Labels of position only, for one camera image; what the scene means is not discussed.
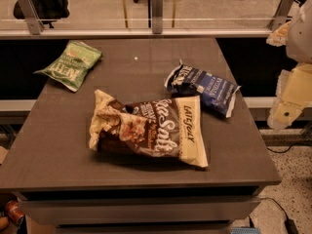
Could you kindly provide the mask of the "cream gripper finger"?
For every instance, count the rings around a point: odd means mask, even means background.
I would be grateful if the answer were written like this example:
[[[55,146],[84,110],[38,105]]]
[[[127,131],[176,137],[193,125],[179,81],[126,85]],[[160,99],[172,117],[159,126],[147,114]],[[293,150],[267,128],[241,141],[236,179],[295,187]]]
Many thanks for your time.
[[[267,124],[275,130],[290,126],[312,102],[312,64],[299,63],[291,71],[282,70],[276,97],[269,111]]]
[[[266,39],[266,43],[275,46],[281,47],[286,45],[287,35],[289,31],[290,22],[286,22],[272,32]]]

